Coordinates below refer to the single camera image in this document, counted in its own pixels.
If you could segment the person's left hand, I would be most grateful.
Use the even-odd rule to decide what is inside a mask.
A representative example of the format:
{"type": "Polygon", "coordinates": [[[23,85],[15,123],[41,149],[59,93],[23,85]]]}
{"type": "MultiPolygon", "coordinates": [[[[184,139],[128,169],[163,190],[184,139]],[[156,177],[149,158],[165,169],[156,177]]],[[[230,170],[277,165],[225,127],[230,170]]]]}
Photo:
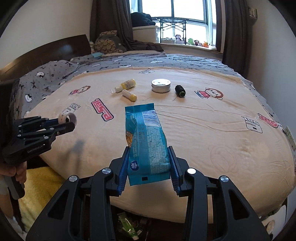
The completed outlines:
{"type": "Polygon", "coordinates": [[[7,163],[1,163],[0,165],[0,177],[3,180],[4,176],[13,177],[20,184],[24,184],[27,180],[27,162],[23,162],[17,166],[13,166],[7,163]]]}

